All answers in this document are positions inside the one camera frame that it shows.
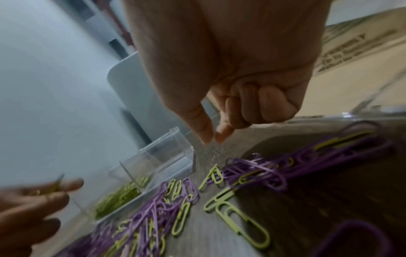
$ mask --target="pile of paper clips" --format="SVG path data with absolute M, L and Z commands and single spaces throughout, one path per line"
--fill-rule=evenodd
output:
M 162 183 L 158 194 L 118 224 L 98 225 L 57 257 L 157 257 L 165 252 L 165 237 L 179 236 L 191 205 L 200 195 L 190 179 Z
M 206 185 L 221 185 L 225 182 L 228 184 L 226 189 L 205 204 L 204 210 L 208 213 L 216 210 L 235 233 L 242 235 L 254 247 L 265 249 L 271 242 L 268 232 L 228 202 L 236 190 L 259 184 L 274 191 L 285 191 L 289 179 L 351 161 L 382 156 L 394 149 L 393 141 L 383 134 L 379 124 L 371 121 L 359 121 L 290 154 L 282 154 L 272 158 L 264 158 L 260 154 L 253 154 L 247 159 L 229 158 L 222 169 L 215 165 L 199 187 L 199 190 L 202 191 Z M 223 205 L 226 205 L 227 208 L 221 212 Z M 264 234 L 265 240 L 263 242 L 254 241 L 231 220 L 230 214 L 232 212 L 238 214 L 245 222 L 250 222 L 256 226 Z M 390 248 L 390 244 L 387 243 L 389 239 L 373 225 L 364 221 L 346 221 L 339 228 L 341 229 L 331 234 L 326 243 L 315 252 L 315 257 L 322 256 L 330 246 L 331 240 L 337 238 L 344 230 L 353 228 L 363 228 L 373 233 L 382 244 L 381 253 L 383 254 L 379 256 L 389 256 L 386 254 Z

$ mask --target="transparent organizer box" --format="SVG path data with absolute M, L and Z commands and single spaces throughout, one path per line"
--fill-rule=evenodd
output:
M 74 197 L 78 208 L 91 221 L 100 223 L 111 218 L 121 218 L 135 212 L 137 207 L 157 193 L 161 183 L 181 179 L 193 172 L 194 150 L 179 129 L 168 133 L 139 150 L 116 168 L 85 182 Z M 106 196 L 133 182 L 139 196 L 104 217 L 96 217 L 98 203 Z

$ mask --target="table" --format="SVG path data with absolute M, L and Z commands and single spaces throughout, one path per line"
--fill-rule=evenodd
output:
M 406 128 L 406 122 L 386 124 L 396 125 L 400 131 Z M 248 128 L 236 131 L 223 145 L 208 146 L 189 133 L 187 139 L 195 149 L 195 172 L 189 177 L 199 186 L 209 169 L 216 163 L 223 165 L 228 157 L 289 152 L 342 126 L 340 122 L 309 122 Z M 395 242 L 398 256 L 406 256 L 405 167 L 404 158 L 397 155 L 290 181 L 289 190 L 284 193 L 260 186 L 237 191 L 230 201 L 273 238 L 266 251 L 256 250 L 234 234 L 215 212 L 204 212 L 204 204 L 220 191 L 211 185 L 191 208 L 181 236 L 167 239 L 166 256 L 308 256 L 336 224 L 349 218 L 367 220 L 380 227 Z M 242 227 L 255 236 L 252 227 Z M 337 256 L 373 256 L 373 237 L 361 232 L 349 241 L 356 243 L 346 243 Z

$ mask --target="person's right hand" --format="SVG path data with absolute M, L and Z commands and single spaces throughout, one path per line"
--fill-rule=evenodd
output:
M 66 192 L 83 186 L 83 180 L 0 189 L 0 257 L 28 257 L 31 246 L 52 237 L 60 227 L 47 216 L 69 202 Z
M 221 110 L 216 140 L 301 108 L 331 0 L 124 0 L 142 63 L 163 104 L 203 143 L 201 101 Z

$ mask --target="wall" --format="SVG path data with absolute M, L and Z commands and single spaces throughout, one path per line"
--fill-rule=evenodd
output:
M 117 56 L 52 0 L 0 0 L 0 186 L 89 178 L 143 146 L 107 83 Z

